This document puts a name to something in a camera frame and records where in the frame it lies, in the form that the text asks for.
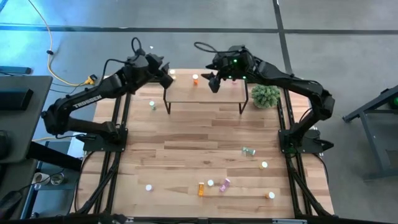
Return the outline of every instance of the small object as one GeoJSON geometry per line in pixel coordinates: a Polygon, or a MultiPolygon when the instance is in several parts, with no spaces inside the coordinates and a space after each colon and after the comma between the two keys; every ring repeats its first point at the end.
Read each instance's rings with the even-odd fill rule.
{"type": "Polygon", "coordinates": [[[32,212],[32,214],[30,214],[29,218],[38,218],[39,214],[37,212],[32,212]]]}
{"type": "Polygon", "coordinates": [[[40,172],[35,173],[33,176],[32,184],[35,185],[46,185],[50,182],[50,176],[48,174],[43,174],[40,172]]]}
{"type": "Polygon", "coordinates": [[[151,184],[147,184],[146,186],[145,186],[145,190],[147,190],[147,191],[152,191],[154,188],[153,188],[153,186],[151,186],[151,184]]]}
{"type": "Polygon", "coordinates": [[[268,194],[266,194],[266,198],[274,199],[275,198],[275,194],[273,192],[269,192],[268,194]]]}
{"type": "Polygon", "coordinates": [[[149,106],[152,108],[152,110],[156,110],[155,102],[151,101],[149,102],[149,106]]]}
{"type": "Polygon", "coordinates": [[[199,197],[203,197],[203,191],[204,191],[204,189],[205,189],[205,183],[200,182],[200,183],[199,183],[199,191],[198,191],[199,197]]]}
{"type": "Polygon", "coordinates": [[[268,163],[266,161],[263,161],[261,163],[260,169],[267,168],[267,167],[268,167],[268,163]]]}
{"type": "Polygon", "coordinates": [[[98,77],[94,74],[90,75],[89,77],[87,77],[87,80],[85,81],[86,85],[94,85],[95,81],[98,79],[98,77]]]}
{"type": "Polygon", "coordinates": [[[207,181],[207,185],[209,185],[209,187],[214,185],[214,181],[213,180],[208,180],[207,181]]]}
{"type": "Polygon", "coordinates": [[[252,155],[252,156],[254,156],[254,154],[256,153],[256,150],[255,149],[250,149],[250,148],[248,148],[248,147],[243,147],[242,148],[242,151],[246,154],[246,153],[249,153],[250,155],[252,155]]]}
{"type": "Polygon", "coordinates": [[[29,106],[33,90],[29,88],[10,88],[0,90],[0,111],[24,111],[29,106]]]}
{"type": "Polygon", "coordinates": [[[55,174],[55,175],[51,176],[50,179],[51,179],[52,185],[60,185],[64,182],[65,176],[63,175],[63,173],[60,173],[60,174],[55,174]]]}
{"type": "Polygon", "coordinates": [[[251,90],[254,106],[260,109],[271,108],[278,104],[280,91],[276,86],[257,85],[251,90]]]}
{"type": "Polygon", "coordinates": [[[197,75],[197,74],[193,74],[192,75],[192,78],[193,78],[193,84],[194,85],[197,85],[198,84],[198,82],[199,82],[199,76],[197,75]]]}
{"type": "Polygon", "coordinates": [[[231,183],[231,181],[228,180],[227,178],[225,178],[223,185],[220,187],[220,192],[224,192],[230,183],[231,183]]]}

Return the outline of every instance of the yellow cable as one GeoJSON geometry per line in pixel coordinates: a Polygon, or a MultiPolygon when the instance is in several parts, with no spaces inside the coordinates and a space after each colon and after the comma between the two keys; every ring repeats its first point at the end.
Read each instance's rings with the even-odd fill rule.
{"type": "Polygon", "coordinates": [[[44,140],[49,140],[49,139],[57,139],[56,137],[44,137],[44,138],[40,138],[40,139],[33,139],[32,141],[37,142],[37,141],[44,141],[44,140]]]}
{"type": "MultiPolygon", "coordinates": [[[[39,12],[39,10],[37,10],[37,8],[35,7],[35,5],[33,5],[33,3],[32,3],[30,0],[28,0],[28,1],[29,1],[30,4],[33,6],[33,8],[36,10],[36,12],[39,14],[39,16],[42,18],[42,20],[43,20],[43,22],[44,22],[44,24],[45,24],[45,26],[46,26],[46,28],[47,28],[49,34],[50,34],[50,42],[51,42],[51,44],[50,44],[50,51],[52,52],[52,34],[51,34],[50,27],[49,27],[49,25],[47,25],[47,22],[45,21],[44,17],[41,15],[41,13],[39,12]]],[[[48,68],[49,72],[50,72],[57,80],[60,80],[61,82],[65,83],[65,84],[68,84],[68,85],[70,85],[70,86],[80,86],[80,84],[74,84],[74,83],[70,83],[70,82],[68,82],[68,81],[65,81],[64,79],[60,78],[58,75],[56,75],[56,74],[53,72],[53,70],[51,69],[50,54],[49,54],[49,57],[48,57],[48,59],[47,59],[47,68],[48,68]]]]}
{"type": "Polygon", "coordinates": [[[44,140],[48,140],[48,139],[55,139],[55,137],[44,137],[41,139],[33,139],[32,141],[36,142],[36,141],[44,141],[44,140]]]}

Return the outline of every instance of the black cable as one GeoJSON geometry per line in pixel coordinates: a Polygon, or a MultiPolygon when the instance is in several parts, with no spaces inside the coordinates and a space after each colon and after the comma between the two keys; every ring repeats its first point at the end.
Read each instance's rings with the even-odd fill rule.
{"type": "Polygon", "coordinates": [[[305,116],[311,109],[312,109],[312,108],[308,108],[308,109],[304,112],[304,114],[301,116],[299,122],[301,122],[301,120],[303,120],[304,116],[305,116]]]}
{"type": "Polygon", "coordinates": [[[118,59],[113,59],[113,58],[107,59],[107,61],[104,64],[104,69],[102,71],[102,77],[101,77],[101,80],[99,81],[99,85],[104,80],[105,72],[106,72],[106,66],[108,65],[108,62],[119,62],[119,63],[123,63],[123,64],[128,63],[128,62],[125,62],[125,61],[122,61],[122,60],[118,60],[118,59]]]}
{"type": "Polygon", "coordinates": [[[218,51],[213,46],[211,46],[210,44],[206,44],[206,43],[203,43],[203,42],[195,42],[195,43],[193,43],[193,46],[195,46],[199,50],[202,50],[202,51],[208,52],[208,53],[220,54],[220,53],[235,53],[235,52],[239,52],[237,50],[218,51]],[[210,48],[211,50],[204,49],[203,47],[199,47],[199,45],[206,46],[206,47],[210,48]]]}
{"type": "Polygon", "coordinates": [[[33,183],[33,184],[26,185],[25,187],[21,187],[18,191],[21,191],[21,190],[23,190],[23,189],[25,189],[27,187],[30,187],[31,185],[35,185],[35,184],[39,184],[39,183],[45,182],[46,180],[48,180],[52,176],[62,173],[64,170],[65,170],[65,168],[63,168],[60,172],[56,172],[54,174],[49,175],[46,179],[44,179],[44,180],[42,180],[40,182],[36,182],[36,183],[33,183]]]}
{"type": "Polygon", "coordinates": [[[50,89],[50,91],[54,91],[54,92],[57,92],[57,93],[72,94],[73,92],[76,91],[76,89],[77,89],[79,86],[82,86],[83,84],[85,84],[85,83],[81,83],[81,84],[79,84],[79,85],[77,85],[77,86],[68,86],[68,87],[75,87],[71,92],[65,92],[65,91],[59,91],[59,90],[53,90],[53,89],[50,89]]]}
{"type": "Polygon", "coordinates": [[[329,173],[328,173],[328,168],[326,167],[325,162],[323,161],[323,159],[322,159],[318,154],[313,153],[313,155],[314,155],[316,158],[318,158],[318,159],[322,162],[323,168],[325,169],[326,181],[327,181],[327,183],[328,183],[328,185],[329,185],[329,173]]]}
{"type": "Polygon", "coordinates": [[[85,136],[86,134],[76,134],[76,135],[72,135],[72,136],[62,136],[62,137],[58,137],[58,135],[55,136],[56,139],[64,139],[64,138],[73,138],[73,137],[77,137],[77,136],[85,136]]]}
{"type": "Polygon", "coordinates": [[[132,48],[132,51],[134,52],[134,54],[136,55],[137,54],[137,51],[135,50],[135,48],[134,48],[134,41],[137,41],[138,42],[138,49],[142,49],[142,45],[141,45],[141,41],[137,38],[137,37],[134,37],[132,40],[131,40],[131,48],[132,48]]]}
{"type": "Polygon", "coordinates": [[[314,136],[314,137],[307,137],[306,135],[304,135],[304,137],[307,138],[307,139],[316,139],[317,137],[321,136],[321,132],[320,132],[319,130],[316,130],[316,131],[317,131],[317,133],[318,133],[316,136],[314,136]]]}
{"type": "Polygon", "coordinates": [[[75,212],[77,211],[76,201],[77,201],[77,191],[78,191],[78,189],[79,189],[80,176],[81,176],[81,174],[83,173],[83,168],[84,168],[84,166],[85,166],[85,164],[86,164],[86,161],[90,158],[90,156],[91,156],[93,153],[94,153],[94,151],[93,151],[93,152],[90,152],[90,153],[86,156],[86,159],[81,163],[80,174],[79,174],[79,177],[78,177],[77,180],[76,180],[76,186],[75,186],[75,199],[74,199],[74,202],[73,202],[73,206],[74,206],[74,208],[75,208],[75,212]]]}

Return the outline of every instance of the metal stand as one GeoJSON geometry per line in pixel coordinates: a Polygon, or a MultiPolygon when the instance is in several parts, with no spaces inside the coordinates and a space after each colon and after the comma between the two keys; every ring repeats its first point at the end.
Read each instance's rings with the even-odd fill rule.
{"type": "MultiPolygon", "coordinates": [[[[244,91],[246,92],[246,101],[243,103],[243,106],[241,103],[239,103],[239,114],[242,114],[248,101],[249,101],[249,91],[248,91],[248,82],[245,80],[244,81],[244,91]]],[[[171,113],[171,109],[172,109],[172,104],[168,103],[166,101],[166,90],[163,91],[163,101],[164,101],[164,105],[166,106],[166,110],[167,113],[170,114],[171,113]]]]}
{"type": "Polygon", "coordinates": [[[244,108],[246,107],[248,101],[249,101],[249,93],[248,93],[248,82],[244,80],[244,91],[246,92],[246,101],[243,104],[243,107],[239,103],[239,114],[243,113],[244,108]]]}
{"type": "Polygon", "coordinates": [[[361,113],[367,111],[367,110],[375,110],[379,108],[381,105],[386,104],[391,98],[398,97],[398,85],[395,86],[394,88],[391,88],[384,93],[380,94],[378,97],[375,99],[369,101],[365,105],[361,106],[360,108],[354,110],[351,112],[349,115],[344,116],[343,120],[348,123],[351,122],[355,118],[359,118],[361,113]]]}
{"type": "Polygon", "coordinates": [[[395,97],[398,97],[398,85],[395,86],[394,88],[391,88],[390,90],[385,91],[375,99],[371,100],[370,102],[366,103],[360,108],[354,110],[349,115],[343,117],[343,120],[346,123],[351,122],[355,118],[361,118],[361,122],[365,130],[366,137],[369,141],[372,152],[376,157],[377,165],[381,170],[378,173],[366,175],[364,177],[364,180],[373,180],[373,179],[398,175],[398,169],[391,167],[391,162],[386,149],[377,147],[376,133],[372,131],[371,128],[369,127],[369,118],[368,118],[368,114],[371,113],[398,113],[397,110],[377,110],[377,108],[386,104],[389,100],[395,97]]]}
{"type": "Polygon", "coordinates": [[[167,105],[166,94],[167,94],[166,89],[164,89],[164,91],[163,91],[163,101],[164,101],[164,105],[166,105],[167,113],[170,114],[171,113],[171,109],[172,109],[172,104],[169,103],[169,105],[167,105]]]}
{"type": "Polygon", "coordinates": [[[26,158],[37,159],[38,161],[48,162],[49,164],[78,172],[81,168],[80,159],[57,152],[36,142],[31,142],[26,158]]]}

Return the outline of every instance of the pink toy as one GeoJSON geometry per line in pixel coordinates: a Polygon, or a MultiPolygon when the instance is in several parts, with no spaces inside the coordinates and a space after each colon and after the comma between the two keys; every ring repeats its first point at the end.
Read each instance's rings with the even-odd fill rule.
{"type": "Polygon", "coordinates": [[[224,184],[220,187],[220,192],[224,192],[226,188],[229,186],[229,183],[231,183],[231,181],[225,178],[224,184]]]}

